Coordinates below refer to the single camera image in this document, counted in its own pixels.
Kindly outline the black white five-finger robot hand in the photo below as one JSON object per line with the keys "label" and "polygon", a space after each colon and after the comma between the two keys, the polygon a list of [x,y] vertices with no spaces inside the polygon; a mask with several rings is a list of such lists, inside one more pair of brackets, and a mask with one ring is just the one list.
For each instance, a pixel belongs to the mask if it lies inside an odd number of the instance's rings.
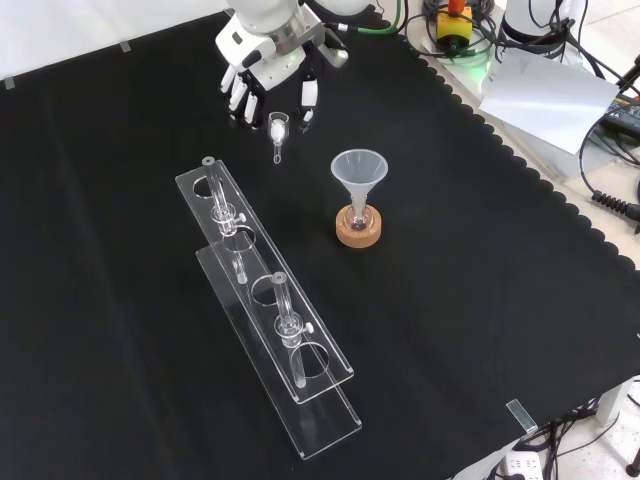
{"label": "black white five-finger robot hand", "polygon": [[216,46],[228,67],[220,91],[231,116],[251,127],[262,122],[264,94],[296,74],[307,52],[325,42],[319,17],[297,1],[231,1],[229,22]]}

